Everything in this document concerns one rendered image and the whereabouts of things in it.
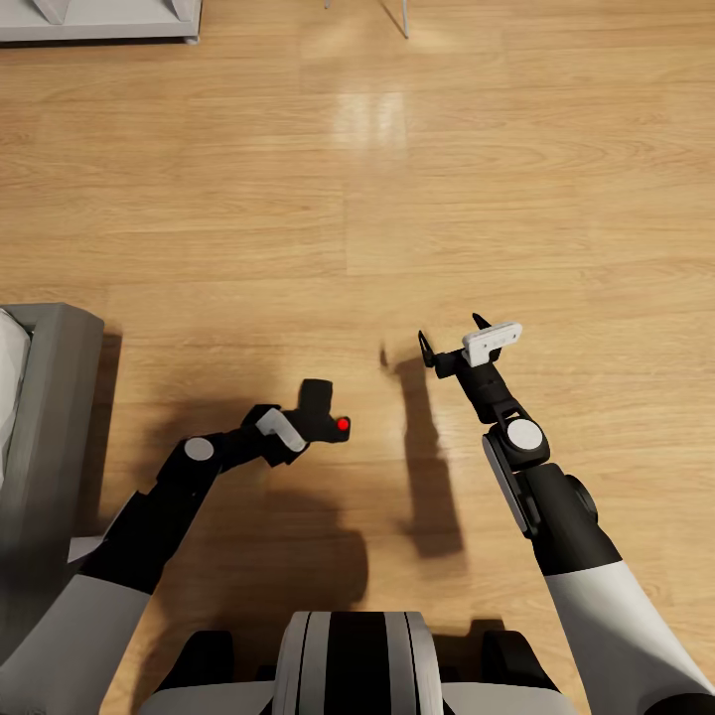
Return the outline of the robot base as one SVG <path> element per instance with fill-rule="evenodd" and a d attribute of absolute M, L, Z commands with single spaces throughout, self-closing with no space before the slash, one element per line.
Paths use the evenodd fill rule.
<path fill-rule="evenodd" d="M 438 664 L 443 715 L 579 715 L 519 631 L 485 632 L 481 662 L 484 683 Z M 197 631 L 136 715 L 272 715 L 277 665 L 232 683 L 233 664 L 229 631 Z"/>

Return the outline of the digital camera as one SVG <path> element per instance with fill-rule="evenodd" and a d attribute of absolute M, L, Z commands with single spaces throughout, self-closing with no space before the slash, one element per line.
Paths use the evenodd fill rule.
<path fill-rule="evenodd" d="M 330 415 L 333 383 L 318 378 L 305 378 L 299 408 L 283 414 L 305 442 L 347 442 L 351 433 L 350 419 L 336 421 Z"/>

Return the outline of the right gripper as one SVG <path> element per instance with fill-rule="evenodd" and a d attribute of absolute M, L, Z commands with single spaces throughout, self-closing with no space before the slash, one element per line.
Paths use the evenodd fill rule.
<path fill-rule="evenodd" d="M 473 318 L 481 330 L 492 325 L 480 314 L 474 313 Z M 436 355 L 426 341 L 422 331 L 418 333 L 418 337 L 425 365 L 430 368 L 435 366 L 439 379 L 456 374 L 468 398 L 471 398 L 480 388 L 488 384 L 503 382 L 500 372 L 494 365 L 494 362 L 499 360 L 501 348 L 492 350 L 489 353 L 489 362 L 471 367 L 468 360 L 462 355 L 465 347 L 447 354 Z"/>

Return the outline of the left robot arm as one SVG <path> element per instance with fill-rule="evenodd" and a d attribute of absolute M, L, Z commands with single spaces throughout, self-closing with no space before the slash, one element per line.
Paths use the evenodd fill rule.
<path fill-rule="evenodd" d="M 292 464 L 310 446 L 254 405 L 233 432 L 184 438 L 146 496 L 134 492 L 34 629 L 0 666 L 0 715 L 99 715 L 131 637 L 217 476 L 256 457 Z"/>

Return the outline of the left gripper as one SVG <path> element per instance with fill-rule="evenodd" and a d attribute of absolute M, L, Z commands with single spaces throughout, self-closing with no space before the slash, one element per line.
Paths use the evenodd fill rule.
<path fill-rule="evenodd" d="M 280 405 L 254 405 L 254 409 L 242 421 L 240 428 L 233 431 L 241 433 L 247 443 L 247 457 L 244 463 L 256 457 L 265 457 L 269 465 L 276 467 L 281 462 L 292 464 L 310 446 L 306 442 L 304 448 L 299 453 L 290 451 L 291 449 L 281 440 L 278 434 L 267 434 L 266 436 L 255 426 L 255 424 L 271 409 L 280 411 Z"/>

